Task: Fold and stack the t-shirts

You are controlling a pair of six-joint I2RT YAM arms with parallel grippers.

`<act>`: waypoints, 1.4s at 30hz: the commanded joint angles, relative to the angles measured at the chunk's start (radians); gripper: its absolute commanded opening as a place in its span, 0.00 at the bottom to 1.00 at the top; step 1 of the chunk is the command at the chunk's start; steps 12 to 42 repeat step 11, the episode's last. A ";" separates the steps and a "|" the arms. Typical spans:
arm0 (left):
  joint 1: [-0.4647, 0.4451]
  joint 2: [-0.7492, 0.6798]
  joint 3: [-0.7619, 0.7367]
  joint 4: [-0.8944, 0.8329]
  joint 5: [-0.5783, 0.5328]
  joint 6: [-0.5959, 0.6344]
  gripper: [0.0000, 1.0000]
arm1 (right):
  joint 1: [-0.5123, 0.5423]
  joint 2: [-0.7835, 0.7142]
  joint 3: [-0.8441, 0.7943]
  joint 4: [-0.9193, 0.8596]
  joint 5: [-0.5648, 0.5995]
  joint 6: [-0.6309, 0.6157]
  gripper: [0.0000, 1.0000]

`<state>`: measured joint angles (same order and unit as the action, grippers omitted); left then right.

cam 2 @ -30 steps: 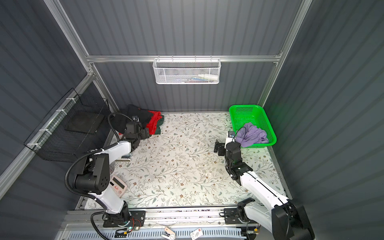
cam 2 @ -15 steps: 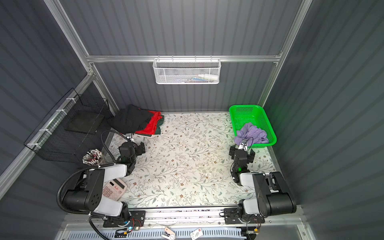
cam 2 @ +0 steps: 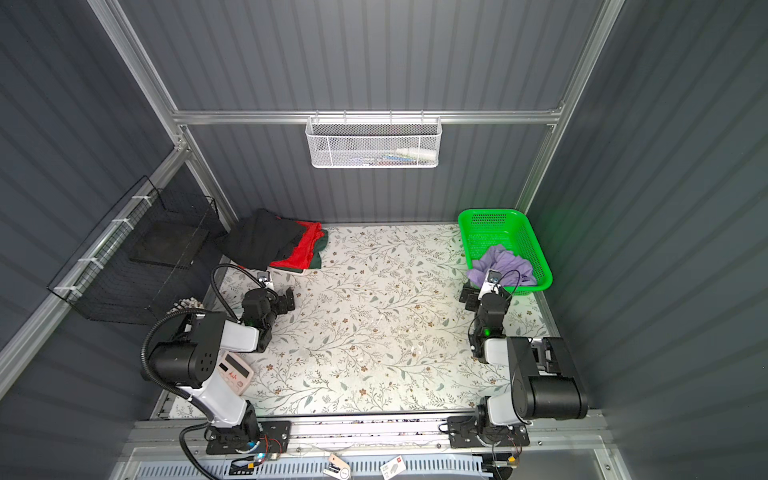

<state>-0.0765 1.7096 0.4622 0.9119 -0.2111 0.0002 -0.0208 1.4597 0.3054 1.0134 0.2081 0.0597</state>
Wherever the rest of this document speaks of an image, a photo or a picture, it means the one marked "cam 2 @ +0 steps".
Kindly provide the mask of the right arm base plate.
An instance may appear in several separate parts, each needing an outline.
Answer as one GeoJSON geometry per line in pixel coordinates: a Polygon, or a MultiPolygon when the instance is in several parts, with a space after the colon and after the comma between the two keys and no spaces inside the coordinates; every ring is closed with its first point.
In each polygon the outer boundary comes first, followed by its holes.
{"type": "Polygon", "coordinates": [[[485,423],[475,415],[454,415],[438,426],[448,437],[453,449],[481,447],[520,449],[530,445],[527,430],[522,425],[498,426],[485,423]]]}

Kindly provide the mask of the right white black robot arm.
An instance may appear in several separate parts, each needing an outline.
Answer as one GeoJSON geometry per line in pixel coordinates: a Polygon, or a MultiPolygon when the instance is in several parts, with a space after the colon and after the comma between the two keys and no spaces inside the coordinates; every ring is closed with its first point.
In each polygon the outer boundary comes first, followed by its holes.
{"type": "Polygon", "coordinates": [[[467,333],[471,355],[483,364],[505,367],[510,384],[504,393],[483,397],[473,415],[448,420],[455,448],[522,447],[534,420],[587,416],[588,396],[565,341],[505,334],[503,320],[511,300],[512,293],[503,287],[462,286],[459,302],[474,313],[467,333]]]}

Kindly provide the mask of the black t shirt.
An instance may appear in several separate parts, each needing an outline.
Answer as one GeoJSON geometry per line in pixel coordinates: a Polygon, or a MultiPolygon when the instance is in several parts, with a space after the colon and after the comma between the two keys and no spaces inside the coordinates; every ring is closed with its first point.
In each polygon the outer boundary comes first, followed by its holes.
{"type": "Polygon", "coordinates": [[[214,239],[216,247],[237,265],[266,270],[273,262],[286,260],[299,246],[307,228],[283,219],[266,209],[240,220],[228,233],[214,239]]]}

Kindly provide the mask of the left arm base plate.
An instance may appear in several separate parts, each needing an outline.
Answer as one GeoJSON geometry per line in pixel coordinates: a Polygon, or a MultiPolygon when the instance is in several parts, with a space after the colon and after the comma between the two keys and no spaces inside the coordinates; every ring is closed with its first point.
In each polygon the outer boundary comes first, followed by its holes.
{"type": "Polygon", "coordinates": [[[282,455],[288,447],[292,423],[258,421],[232,428],[207,427],[204,438],[208,455],[282,455]]]}

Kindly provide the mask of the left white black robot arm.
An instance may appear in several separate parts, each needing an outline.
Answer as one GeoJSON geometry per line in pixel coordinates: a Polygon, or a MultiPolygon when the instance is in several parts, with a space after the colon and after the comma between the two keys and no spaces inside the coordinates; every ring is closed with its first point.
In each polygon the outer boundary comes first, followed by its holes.
{"type": "Polygon", "coordinates": [[[188,401],[218,430],[243,430],[253,436],[258,421],[252,405],[232,386],[246,370],[238,353],[262,353],[272,340],[278,316],[295,309],[292,288],[248,291],[242,317],[225,311],[182,309],[150,329],[140,350],[145,379],[188,401]]]}

